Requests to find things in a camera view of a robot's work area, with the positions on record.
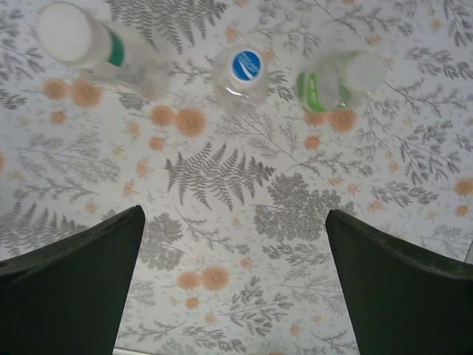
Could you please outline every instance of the gray leaf print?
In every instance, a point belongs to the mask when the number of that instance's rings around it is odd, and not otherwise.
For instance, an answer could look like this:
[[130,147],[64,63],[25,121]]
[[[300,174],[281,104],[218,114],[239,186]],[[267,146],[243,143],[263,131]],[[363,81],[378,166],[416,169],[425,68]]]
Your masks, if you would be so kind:
[[256,205],[254,223],[260,234],[283,243],[284,240],[317,240],[331,209],[354,215],[353,202],[341,205],[336,191],[309,192],[302,175],[277,175],[268,187],[273,205]]
[[239,294],[234,294],[228,313],[219,316],[230,317],[230,320],[239,327],[246,328],[250,334],[265,337],[273,327],[273,321],[279,322],[288,314],[294,304],[287,300],[287,296],[277,294],[272,301],[263,297],[263,290],[259,286],[261,280],[253,276],[249,283],[245,283]]
[[162,352],[158,352],[158,355],[169,355],[169,354],[185,354],[185,355],[199,355],[199,351],[192,345],[183,344],[181,340],[170,339],[163,344]]
[[287,79],[281,70],[269,72],[269,94],[277,93],[280,98],[286,101],[294,100],[293,90],[286,87]]
[[234,254],[235,251],[238,251],[239,254],[247,254],[249,252],[250,248],[247,244],[236,244],[233,246],[230,243],[230,237],[218,237],[220,234],[219,229],[214,229],[213,231],[204,229],[203,226],[207,223],[207,220],[192,220],[191,218],[183,217],[177,209],[176,212],[187,224],[187,230],[190,232],[192,238],[196,242],[205,239],[210,250],[214,250],[217,244],[232,254]]
[[357,24],[368,27],[371,33],[374,33],[376,30],[382,30],[385,33],[388,33],[390,30],[397,30],[404,36],[410,36],[414,31],[414,27],[409,22],[404,22],[400,17],[382,18],[380,16],[382,7],[375,7],[370,13],[363,13],[362,11],[363,5],[354,6],[344,16],[333,18],[322,26],[335,22],[347,27],[356,34],[358,34]]
[[149,101],[144,97],[135,94],[122,93],[118,100],[124,108],[136,109],[137,111],[141,111],[145,105],[149,104]]
[[[64,176],[73,172],[89,183],[116,183],[120,167],[108,158],[100,158],[101,143],[97,132],[82,132],[70,143],[63,138],[37,134],[30,138],[28,147],[14,148],[18,150],[21,166],[36,178],[45,175],[48,166]],[[44,163],[38,163],[38,156],[44,159]]]
[[179,265],[184,251],[172,246],[183,237],[182,225],[163,213],[146,222],[138,257],[148,268],[170,271]]
[[401,157],[406,165],[406,176],[411,181],[422,183],[434,177],[436,180],[448,178],[447,174],[460,172],[458,152],[442,153],[448,129],[453,125],[450,120],[440,121],[433,125],[419,125],[411,135],[401,138],[394,135],[401,144]]
[[386,82],[386,85],[397,92],[399,95],[404,97],[404,102],[412,111],[420,115],[422,107],[428,106],[436,116],[442,117],[442,107],[450,106],[456,109],[467,110],[467,105],[470,100],[468,98],[462,99],[458,97],[460,91],[458,89],[452,89],[450,93],[445,93],[443,85],[438,84],[437,87],[424,94],[418,94],[418,91],[422,89],[424,84],[424,78],[419,81],[415,81],[411,85],[393,87],[391,84]]
[[409,188],[406,183],[396,183],[391,181],[386,187],[376,187],[371,185],[372,195],[383,202],[394,201],[401,207],[407,207],[413,200],[421,205],[428,205],[432,201],[436,201],[438,195],[433,192],[427,192],[422,187]]
[[244,205],[243,189],[247,189],[251,197],[254,197],[255,183],[262,187],[263,181],[269,181],[275,169],[257,163],[254,157],[247,162],[246,154],[239,157],[238,149],[224,159],[226,148],[224,143],[212,154],[212,144],[208,142],[202,151],[189,159],[184,159],[180,152],[174,165],[167,159],[165,169],[169,173],[168,192],[177,183],[181,205],[184,205],[184,196],[190,190],[210,210],[212,208],[208,203],[208,193],[213,193],[230,211],[234,209],[231,194]]
[[459,61],[452,63],[453,58],[448,50],[432,52],[427,47],[414,47],[406,52],[406,59],[417,63],[417,69],[422,74],[437,76],[443,73],[447,78],[473,79],[473,70],[468,63]]
[[337,316],[347,313],[338,279],[328,274],[317,274],[317,271],[308,263],[300,264],[287,271],[283,283],[278,286],[289,288],[294,302],[311,305],[322,302],[331,313]]
[[207,34],[207,23],[215,26],[228,5],[215,0],[106,0],[112,11],[113,21],[122,21],[141,32],[153,45],[153,32],[183,52],[183,35],[195,46],[194,28],[202,38]]
[[23,106],[26,101],[27,99],[22,98],[20,95],[14,95],[9,93],[5,89],[0,89],[0,104],[5,109],[15,110],[19,106]]
[[461,0],[443,0],[443,12],[446,19],[450,21],[449,36],[453,37],[457,47],[467,46],[473,41],[471,8],[471,4]]
[[135,311],[136,305],[152,307],[156,305],[153,282],[149,280],[132,280],[123,310],[122,322],[128,322]]
[[186,327],[182,336],[191,337],[194,344],[207,349],[219,348],[226,353],[244,353],[246,347],[239,339],[226,339],[226,335],[220,329],[207,331],[203,327]]
[[99,195],[97,192],[85,189],[81,184],[68,177],[66,177],[64,183],[57,183],[56,180],[47,177],[46,183],[43,186],[26,183],[21,189],[15,190],[13,197],[17,200],[23,200],[30,195],[36,195],[39,200],[42,200],[48,194],[50,194],[53,200],[57,200],[63,195],[69,196],[70,203],[76,201],[80,197]]
[[0,217],[0,247],[11,257],[39,249],[86,229],[65,216],[58,216],[48,208],[37,214],[36,203],[21,213],[22,204]]
[[363,165],[363,163],[359,160],[344,162],[341,160],[341,157],[343,157],[342,152],[335,153],[332,157],[327,157],[325,151],[320,151],[315,153],[314,156],[310,157],[309,160],[293,165],[290,167],[290,169],[301,166],[303,168],[309,169],[312,172],[315,172],[317,175],[320,175],[320,167],[323,166],[328,168],[332,174],[336,174],[339,170],[341,170],[347,174],[356,171],[366,178],[372,175],[373,170],[370,165]]
[[172,62],[173,68],[171,74],[181,74],[185,76],[184,84],[193,83],[196,78],[202,78],[203,83],[207,84],[210,82],[212,78],[212,71],[214,60],[208,56],[204,56],[205,60],[207,61],[208,67],[202,67],[199,65],[194,64],[192,58],[188,59],[186,62],[186,66],[177,63],[176,61]]
[[315,332],[310,333],[316,338],[316,341],[323,345],[314,345],[312,348],[303,348],[296,346],[296,355],[318,355],[318,354],[359,354],[356,341],[351,335],[347,336],[347,330],[341,331],[335,335],[321,336]]
[[330,253],[320,252],[314,244],[301,243],[295,247],[283,243],[278,246],[263,246],[263,253],[271,259],[285,258],[291,266],[322,264],[328,261],[331,255]]
[[223,115],[222,123],[217,124],[215,132],[232,138],[249,137],[248,144],[259,150],[263,157],[275,159],[279,154],[283,154],[297,161],[276,142],[277,126],[265,113],[251,113],[246,116]]
[[43,56],[36,47],[18,48],[19,24],[24,15],[20,9],[11,8],[7,3],[0,2],[0,5],[6,7],[0,11],[0,84],[12,79],[33,79],[34,74],[44,72],[39,63]]

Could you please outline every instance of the green bottle label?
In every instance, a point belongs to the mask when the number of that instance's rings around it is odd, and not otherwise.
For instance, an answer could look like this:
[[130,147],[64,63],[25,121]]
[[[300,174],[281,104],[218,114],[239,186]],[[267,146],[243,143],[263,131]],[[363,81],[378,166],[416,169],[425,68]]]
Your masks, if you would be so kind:
[[317,85],[317,74],[309,74],[306,86],[307,106],[313,112],[326,112],[327,110],[319,103],[319,88]]
[[109,31],[110,39],[112,40],[112,52],[110,53],[108,62],[116,67],[121,67],[125,62],[125,46],[115,32],[110,30],[107,26],[106,29]]

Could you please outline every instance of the water bottle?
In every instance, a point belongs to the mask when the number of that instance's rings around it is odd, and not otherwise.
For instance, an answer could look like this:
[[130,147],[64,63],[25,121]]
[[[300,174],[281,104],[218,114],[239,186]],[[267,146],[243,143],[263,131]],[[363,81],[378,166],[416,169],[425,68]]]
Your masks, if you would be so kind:
[[167,90],[170,63],[129,27],[98,20],[74,4],[58,1],[41,11],[37,30],[47,53],[77,68],[93,84],[132,90],[150,100]]
[[220,52],[214,60],[212,81],[217,103],[230,114],[252,112],[268,97],[268,66],[263,54],[251,46]]
[[307,112],[362,105],[384,82],[384,59],[365,50],[328,55],[299,74],[296,93]]

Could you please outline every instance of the floral patterned surface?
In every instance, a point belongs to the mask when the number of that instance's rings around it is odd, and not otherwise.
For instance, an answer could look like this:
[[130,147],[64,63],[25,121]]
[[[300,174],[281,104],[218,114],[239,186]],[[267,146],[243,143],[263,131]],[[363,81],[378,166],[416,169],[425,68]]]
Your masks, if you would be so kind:
[[[472,0],[93,0],[173,61],[152,103],[38,48],[45,1],[0,1],[0,260],[140,204],[117,345],[153,354],[356,354],[324,219],[343,209],[462,260],[473,240]],[[217,107],[213,57],[271,62],[254,114]],[[304,115],[296,74],[327,50],[382,55],[357,112]]]

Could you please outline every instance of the white bottle cap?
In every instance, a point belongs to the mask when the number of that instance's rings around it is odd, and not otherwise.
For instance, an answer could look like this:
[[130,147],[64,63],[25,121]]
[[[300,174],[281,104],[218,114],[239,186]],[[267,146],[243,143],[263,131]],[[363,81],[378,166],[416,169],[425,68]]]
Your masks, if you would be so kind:
[[370,53],[357,55],[345,71],[345,84],[351,90],[374,92],[387,74],[384,59]]
[[41,11],[38,39],[53,58],[79,68],[93,67],[110,51],[105,27],[68,2],[53,2]]
[[244,89],[256,84],[264,69],[261,55],[256,50],[243,48],[231,56],[228,77],[236,88]]

